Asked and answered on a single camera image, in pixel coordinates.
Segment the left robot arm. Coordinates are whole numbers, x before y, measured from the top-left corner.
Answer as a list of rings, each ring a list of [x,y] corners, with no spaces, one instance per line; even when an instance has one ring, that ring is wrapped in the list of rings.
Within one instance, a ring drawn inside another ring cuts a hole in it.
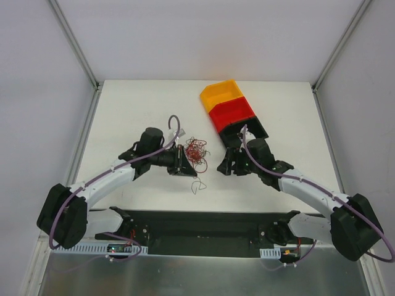
[[[164,147],[160,129],[146,128],[140,140],[123,152],[103,173],[91,181],[71,186],[54,185],[46,197],[37,226],[49,236],[52,249],[70,249],[85,236],[131,239],[132,217],[118,207],[93,210],[92,207],[116,189],[135,181],[152,166],[164,167],[171,176],[196,177],[184,147],[171,142]]]

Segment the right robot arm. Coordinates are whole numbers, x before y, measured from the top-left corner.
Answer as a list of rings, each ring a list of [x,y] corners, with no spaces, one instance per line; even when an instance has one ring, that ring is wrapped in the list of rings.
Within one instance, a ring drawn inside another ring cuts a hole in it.
[[[227,148],[217,171],[225,176],[256,174],[265,185],[303,201],[322,215],[319,218],[290,212],[288,219],[280,222],[277,244],[308,237],[331,243],[343,257],[357,261],[383,237],[383,229],[366,197],[350,197],[316,184],[291,164],[275,159],[262,138],[239,148]]]

